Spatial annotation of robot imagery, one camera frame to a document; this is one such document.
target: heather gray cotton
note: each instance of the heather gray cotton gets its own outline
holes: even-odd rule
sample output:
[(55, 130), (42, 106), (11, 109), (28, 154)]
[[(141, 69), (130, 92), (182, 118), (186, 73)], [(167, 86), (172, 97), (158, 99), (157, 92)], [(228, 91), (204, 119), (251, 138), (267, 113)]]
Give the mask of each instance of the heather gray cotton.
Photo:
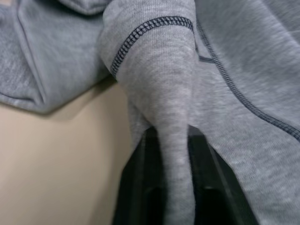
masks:
[[(134, 144), (149, 123), (158, 129), (171, 195), (165, 224), (193, 224), (187, 124), (199, 128), (234, 169), (261, 225), (300, 224), (300, 139), (259, 117), (262, 112), (299, 129), (299, 44), (295, 31), (282, 24), (295, 12), (279, 13), (291, 2), (197, 0), (200, 32), (193, 1), (115, 0), (106, 9), (100, 43), (108, 68), (146, 21), (183, 16), (194, 25), (194, 35), (175, 25), (146, 32), (116, 73), (130, 101)], [(195, 42), (202, 56), (217, 57), (216, 65), (198, 61)]]
[[(132, 30), (166, 15), (183, 16), (195, 24), (194, 1), (113, 1), (104, 12), (105, 28), (100, 41), (106, 66), (111, 65)], [(151, 30), (132, 46), (129, 54), (117, 80), (130, 101), (158, 130), (168, 188), (164, 224), (192, 225), (195, 198), (186, 137), (197, 61), (193, 31), (177, 25)]]
[(60, 1), (0, 8), (0, 101), (49, 111), (104, 77), (103, 60), (128, 95), (133, 149), (158, 130), (165, 225), (194, 224), (188, 125), (232, 167), (260, 225), (300, 224), (298, 1)]
[(84, 15), (103, 12), (111, 0), (58, 0), (67, 7)]
[(83, 16), (53, 0), (18, 0), (1, 6), (0, 20), (2, 102), (47, 113), (108, 75), (98, 46), (102, 14)]

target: gray fabric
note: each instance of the gray fabric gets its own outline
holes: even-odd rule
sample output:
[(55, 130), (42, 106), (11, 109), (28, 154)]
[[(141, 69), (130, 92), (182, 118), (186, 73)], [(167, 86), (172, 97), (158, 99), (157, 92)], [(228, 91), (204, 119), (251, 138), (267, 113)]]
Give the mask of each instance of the gray fabric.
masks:
[[(100, 40), (106, 66), (110, 67), (130, 32), (145, 21), (164, 15), (183, 16), (195, 23), (195, 4), (192, 0), (113, 1), (104, 13), (105, 28)], [(186, 137), (187, 109), (197, 60), (193, 32), (176, 25), (151, 30), (132, 46), (129, 54), (117, 80), (131, 104), (159, 133), (168, 186), (164, 224), (192, 225), (195, 200)], [(141, 118), (136, 120), (138, 124), (134, 127), (141, 127)]]
[[(61, 2), (88, 15), (109, 1)], [(18, 0), (15, 29), (9, 8), (0, 8), (0, 101), (49, 111), (105, 76), (101, 60), (108, 68), (116, 62), (133, 148), (146, 128), (158, 130), (168, 188), (165, 225), (194, 224), (188, 124), (234, 169), (261, 225), (298, 225), (299, 3), (195, 3), (113, 0), (102, 21), (101, 14), (83, 16), (53, 0)], [(166, 16), (184, 17), (194, 30), (167, 19), (145, 28)], [(116, 58), (141, 24), (145, 31)], [(199, 62), (196, 46), (215, 64)]]
[(1, 101), (47, 113), (108, 75), (98, 46), (102, 14), (86, 17), (53, 0), (18, 0), (14, 32), (10, 10), (0, 12)]
[(35, 108), (42, 104), (38, 85), (17, 39), (11, 10), (0, 5), (0, 101)]
[(103, 12), (111, 0), (58, 0), (67, 7), (84, 15)]
[(149, 123), (158, 129), (172, 195), (166, 224), (193, 223), (185, 217), (194, 210), (187, 124), (204, 132), (234, 169), (260, 224), (300, 224), (299, 141), (247, 108), (223, 70), (251, 107), (299, 127), (299, 46), (275, 11), (261, 0), (197, 0), (197, 18), (222, 64), (214, 65), (197, 60), (195, 42), (202, 56), (209, 53), (197, 33), (191, 1), (126, 3), (115, 0), (104, 13), (100, 43), (108, 68), (127, 36), (151, 18), (180, 15), (195, 28), (194, 36), (176, 26), (148, 31), (125, 53), (116, 74), (130, 101), (134, 145)]

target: fabric fold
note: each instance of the fabric fold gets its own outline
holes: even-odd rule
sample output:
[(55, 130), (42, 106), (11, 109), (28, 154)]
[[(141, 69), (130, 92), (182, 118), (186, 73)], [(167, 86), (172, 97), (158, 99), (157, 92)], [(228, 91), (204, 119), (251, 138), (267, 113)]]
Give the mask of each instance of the fabric fold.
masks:
[(192, 0), (115, 0), (104, 12), (100, 39), (106, 66), (158, 130), (168, 189), (166, 225), (192, 225), (195, 218), (187, 150), (197, 61), (194, 24)]
[(81, 15), (53, 0), (17, 0), (0, 13), (2, 102), (48, 113), (109, 74), (98, 47), (101, 13)]
[(104, 11), (111, 0), (58, 0), (65, 6), (83, 15), (94, 15)]

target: beige wall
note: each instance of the beige wall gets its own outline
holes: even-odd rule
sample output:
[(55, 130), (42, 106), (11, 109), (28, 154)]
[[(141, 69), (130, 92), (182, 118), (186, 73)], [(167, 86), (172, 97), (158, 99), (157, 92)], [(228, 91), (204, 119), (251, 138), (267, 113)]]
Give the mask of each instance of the beige wall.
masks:
[(126, 108), (112, 79), (48, 116), (0, 105), (0, 225), (109, 225)]
[(11, 0), (0, 0), (0, 4), (9, 5)]

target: contrast stitching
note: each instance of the contrast stitching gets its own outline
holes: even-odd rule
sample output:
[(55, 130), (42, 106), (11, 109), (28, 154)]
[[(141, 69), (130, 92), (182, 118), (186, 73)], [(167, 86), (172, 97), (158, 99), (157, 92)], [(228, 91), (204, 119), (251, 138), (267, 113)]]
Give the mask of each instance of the contrast stitching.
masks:
[(196, 50), (196, 52), (197, 52), (197, 54), (198, 54), (198, 57), (199, 57), (199, 61), (200, 61), (200, 62), (215, 63), (213, 59), (207, 58), (207, 57), (204, 57), (204, 56), (200, 55), (197, 46), (196, 46), (195, 50)]
[(231, 77), (228, 75), (227, 71), (224, 69), (222, 63), (219, 61), (217, 55), (215, 54), (213, 48), (211, 47), (200, 23), (197, 21), (197, 28), (199, 30), (199, 33), (201, 35), (201, 38), (209, 51), (211, 57), (213, 58), (217, 68), (219, 69), (223, 79), (225, 80), (227, 86), (231, 90), (231, 92), (236, 96), (236, 98), (254, 115), (261, 118), (262, 120), (268, 122), (269, 124), (272, 124), (279, 129), (285, 131), (289, 135), (293, 136), (298, 142), (300, 142), (300, 131), (291, 125), (288, 125), (278, 119), (275, 119), (274, 117), (264, 113), (260, 109), (258, 109), (255, 105), (253, 105), (246, 97), (240, 92), (240, 90), (235, 86), (234, 82), (232, 81)]
[(119, 67), (122, 64), (129, 49), (143, 34), (154, 28), (168, 25), (184, 26), (194, 32), (193, 23), (189, 19), (182, 16), (162, 16), (142, 23), (137, 28), (135, 28), (135, 30), (126, 38), (126, 40), (118, 50), (110, 69), (112, 75), (116, 78)]

